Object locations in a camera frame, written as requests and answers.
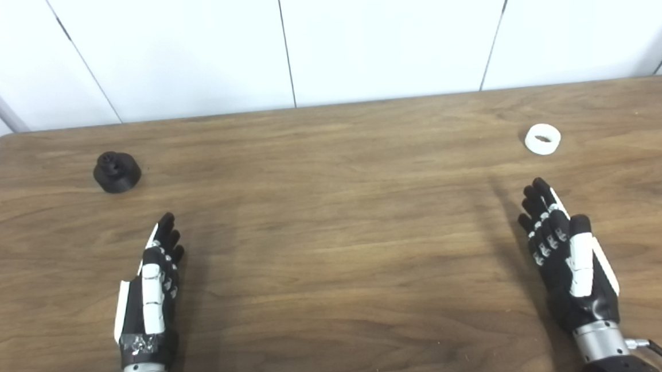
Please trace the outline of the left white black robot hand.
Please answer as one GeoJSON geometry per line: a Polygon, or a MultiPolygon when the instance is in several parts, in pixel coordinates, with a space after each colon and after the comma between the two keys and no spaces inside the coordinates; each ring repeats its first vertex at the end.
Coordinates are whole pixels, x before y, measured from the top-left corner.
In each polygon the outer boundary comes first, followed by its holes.
{"type": "Polygon", "coordinates": [[[114,339],[123,369],[144,363],[169,368],[176,358],[176,298],[185,255],[179,241],[175,216],[167,212],[150,233],[137,275],[120,283],[114,339]]]}

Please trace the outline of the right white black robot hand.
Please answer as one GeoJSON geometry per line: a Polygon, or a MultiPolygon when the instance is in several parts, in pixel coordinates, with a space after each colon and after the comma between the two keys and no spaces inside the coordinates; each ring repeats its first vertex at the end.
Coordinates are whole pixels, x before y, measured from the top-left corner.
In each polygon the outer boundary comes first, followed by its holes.
{"type": "Polygon", "coordinates": [[[597,321],[620,322],[620,285],[587,215],[569,215],[541,177],[523,190],[517,222],[547,289],[547,306],[564,331],[597,321]]]}

